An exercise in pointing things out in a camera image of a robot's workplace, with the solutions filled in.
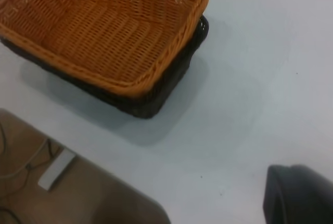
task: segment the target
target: white cable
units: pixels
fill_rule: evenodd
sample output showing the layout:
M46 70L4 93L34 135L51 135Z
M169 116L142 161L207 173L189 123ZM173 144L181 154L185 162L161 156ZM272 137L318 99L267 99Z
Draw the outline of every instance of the white cable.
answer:
M38 154L42 151L44 146L47 144L48 140L49 140L48 138L46 138L44 140L44 142L38 148L38 150L32 155L32 157L19 170L17 170L16 172L14 172L12 174L6 175L6 176L0 176L0 180L10 179L12 177L17 176L21 171L23 171L38 156Z

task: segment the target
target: wicker basket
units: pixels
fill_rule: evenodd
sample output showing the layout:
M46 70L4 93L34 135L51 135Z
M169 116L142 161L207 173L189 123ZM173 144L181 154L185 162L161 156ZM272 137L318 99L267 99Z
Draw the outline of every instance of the wicker basket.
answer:
M100 100L117 107L119 110L136 117L151 118L160 111L172 90L186 73L194 52L205 40L208 31L208 21L204 16L202 16L199 23L197 24L197 28L191 40L178 53L176 58L171 62L170 66L163 72L163 75L154 84L152 90L139 98L119 96L102 88L88 84L85 81L79 80L75 77L65 74L63 71L51 67L45 61L24 51L10 41L1 38L0 40L16 54L36 63L45 70L63 78L64 80L72 83L73 85L99 98Z
M192 37L208 0L0 0L0 35L57 70L132 98Z

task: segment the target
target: basket rim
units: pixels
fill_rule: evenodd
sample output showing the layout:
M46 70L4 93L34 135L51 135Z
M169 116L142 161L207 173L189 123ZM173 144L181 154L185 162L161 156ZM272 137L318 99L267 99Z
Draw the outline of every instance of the basket rim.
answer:
M8 0L0 0L0 9L7 3L7 1ZM72 62L66 60L64 56L60 56L51 52L50 50L42 47L39 44L36 44L29 38L20 35L19 33L11 30L1 23L0 35L9 39L19 47L45 60L51 66L61 69L64 72L73 75L74 77L85 80L88 83L98 85L103 89L109 90L119 95L138 97L153 87L155 82L162 75L163 71L176 57L179 50L181 50L186 45L187 41L194 33L196 25L205 8L207 7L207 4L208 0L198 0L196 2L195 6L188 14L184 24L180 27L178 33L176 33L174 39L170 41L169 45L164 49L154 64L132 82L117 81L112 78L99 75L98 73L94 73L79 65L75 65Z

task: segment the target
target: dark brown basket base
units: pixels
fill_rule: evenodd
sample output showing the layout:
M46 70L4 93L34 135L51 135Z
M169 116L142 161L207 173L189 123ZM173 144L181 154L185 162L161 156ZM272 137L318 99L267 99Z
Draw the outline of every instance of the dark brown basket base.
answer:
M186 73L194 52L206 39L208 30L208 21L204 16L202 16L192 39L178 53L177 57L164 71L162 78L157 81L153 89L140 98L128 98L112 94L104 89L88 84L51 67L48 63L24 51L6 39L2 38L1 42L16 54L36 63L44 70L59 76L60 78L72 83L73 85L95 96L96 98L117 107L119 110L131 114L135 117L152 118L160 111L172 90L176 87L178 82Z

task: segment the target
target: white tabletop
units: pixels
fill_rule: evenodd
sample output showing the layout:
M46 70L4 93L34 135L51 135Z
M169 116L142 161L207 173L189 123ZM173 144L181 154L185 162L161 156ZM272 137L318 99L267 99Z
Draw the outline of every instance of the white tabletop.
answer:
M333 179L331 0L210 0L210 33L139 120L0 46L0 107L159 202L172 223L263 224L271 164Z

